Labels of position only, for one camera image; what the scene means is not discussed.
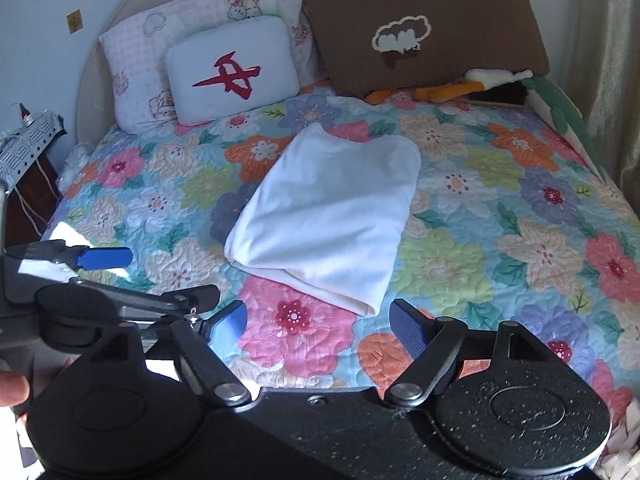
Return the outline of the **person's left hand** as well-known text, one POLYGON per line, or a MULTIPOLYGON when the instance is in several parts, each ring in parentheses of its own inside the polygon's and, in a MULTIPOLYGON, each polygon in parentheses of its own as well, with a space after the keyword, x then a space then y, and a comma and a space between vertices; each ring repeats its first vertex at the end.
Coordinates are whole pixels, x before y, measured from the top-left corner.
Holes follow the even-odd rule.
POLYGON ((25 356, 16 354, 1 357, 1 406, 10 408, 16 416, 25 414, 64 370, 75 361, 73 356, 25 356))

